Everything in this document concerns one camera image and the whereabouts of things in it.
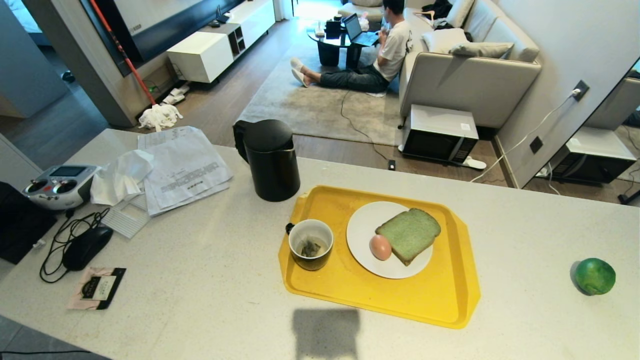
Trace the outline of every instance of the black mouse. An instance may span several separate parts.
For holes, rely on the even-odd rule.
[[[64,255],[62,265],[67,270],[80,271],[107,245],[113,235],[113,230],[108,227],[94,227],[71,240]]]

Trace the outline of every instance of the toast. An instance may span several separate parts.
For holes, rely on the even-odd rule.
[[[405,266],[409,266],[440,235],[440,224],[423,210],[414,208],[379,226],[376,234],[386,237],[392,252]]]

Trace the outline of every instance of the white t-shirt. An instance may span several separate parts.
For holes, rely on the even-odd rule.
[[[385,47],[382,49],[382,52],[380,52],[380,56],[387,59],[388,62],[380,67],[376,59],[373,62],[373,67],[387,79],[387,81],[392,81],[400,71],[404,56],[409,53],[412,46],[409,24],[406,20],[398,22],[389,31]]]

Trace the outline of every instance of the cup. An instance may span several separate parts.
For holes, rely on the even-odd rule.
[[[326,265],[333,249],[333,232],[327,224],[308,219],[289,223],[286,230],[291,256],[301,268],[316,271]]]

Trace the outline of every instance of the kitchen counter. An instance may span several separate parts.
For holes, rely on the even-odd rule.
[[[138,134],[105,130],[68,163],[104,165]],[[278,249],[296,197],[255,194],[236,150],[216,146],[231,187],[114,234],[90,266],[127,269],[104,311],[67,310],[81,273],[46,284],[47,249],[0,282],[0,315],[113,359],[640,358],[640,209],[415,174],[298,159],[298,195],[324,184],[445,204],[468,225],[482,296],[452,330],[289,293]],[[101,206],[87,205],[76,217]],[[574,262],[618,275],[610,293],[573,286]]]

